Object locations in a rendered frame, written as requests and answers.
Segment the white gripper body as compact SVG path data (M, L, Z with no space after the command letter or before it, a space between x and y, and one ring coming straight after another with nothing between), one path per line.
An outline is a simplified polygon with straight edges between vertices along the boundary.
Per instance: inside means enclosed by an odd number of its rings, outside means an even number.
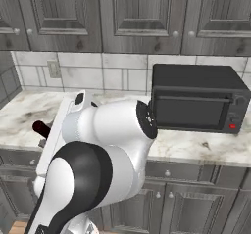
M59 141L62 140L61 129L65 116L72 105L72 99L65 97L60 105L60 108L55 116L53 125L51 127L49 136L46 140L45 147L42 151L40 160L36 168L36 174L44 177L47 173L48 166L55 152Z

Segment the dark red bottle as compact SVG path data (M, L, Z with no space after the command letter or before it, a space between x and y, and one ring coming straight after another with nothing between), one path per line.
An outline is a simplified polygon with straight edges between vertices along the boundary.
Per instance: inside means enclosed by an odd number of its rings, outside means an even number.
M49 133L50 133L50 127L47 126L43 121L41 120L37 120L33 123L32 125L32 129L37 132L38 134L40 134L42 137L44 137L45 139L48 138Z

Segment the grey drawer front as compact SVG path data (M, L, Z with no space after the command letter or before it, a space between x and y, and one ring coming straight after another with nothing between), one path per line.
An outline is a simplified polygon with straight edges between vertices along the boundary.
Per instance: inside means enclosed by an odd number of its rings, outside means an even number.
M246 167L217 166L211 182L218 187L238 189L246 171Z
M40 156L41 153L35 151L0 149L0 164L36 167ZM35 160L35 165L30 165L31 160Z
M169 170L171 176L165 175ZM148 161L146 165L146 175L148 177L158 177L171 180L183 181L209 181L211 169L198 164L180 164Z

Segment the grey base cupboard door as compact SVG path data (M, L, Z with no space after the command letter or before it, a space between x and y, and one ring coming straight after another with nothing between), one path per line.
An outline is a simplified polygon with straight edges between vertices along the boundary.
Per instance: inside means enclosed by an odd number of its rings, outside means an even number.
M110 205L109 229L122 234L159 234L164 195L164 182L147 180L137 195Z
M37 202L31 168L0 167L0 182L18 220L28 220Z
M222 234L251 234L251 191L239 191Z
M236 194L236 189L168 183L161 234L222 234Z

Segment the black toaster oven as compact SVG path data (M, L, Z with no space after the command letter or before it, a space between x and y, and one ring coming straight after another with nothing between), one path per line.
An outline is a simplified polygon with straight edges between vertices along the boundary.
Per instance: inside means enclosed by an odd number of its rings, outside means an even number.
M237 134L250 101L231 66L153 66L150 106L160 129Z

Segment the grey wall socket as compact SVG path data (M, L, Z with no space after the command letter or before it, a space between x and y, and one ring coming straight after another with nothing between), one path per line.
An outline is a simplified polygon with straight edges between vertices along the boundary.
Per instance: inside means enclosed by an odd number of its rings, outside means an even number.
M48 61L47 66L48 66L49 74L50 74L51 78L60 78L61 77L60 66L57 61Z

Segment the grey wall cupboard door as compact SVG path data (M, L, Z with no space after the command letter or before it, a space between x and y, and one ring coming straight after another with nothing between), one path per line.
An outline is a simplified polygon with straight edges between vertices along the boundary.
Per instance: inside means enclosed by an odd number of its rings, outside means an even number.
M180 52L186 0L100 0L100 9L104 52Z
M187 0L181 54L251 57L251 0Z
M31 51L101 51L99 0L20 0Z
M22 11L19 0L0 0L0 51L28 50Z

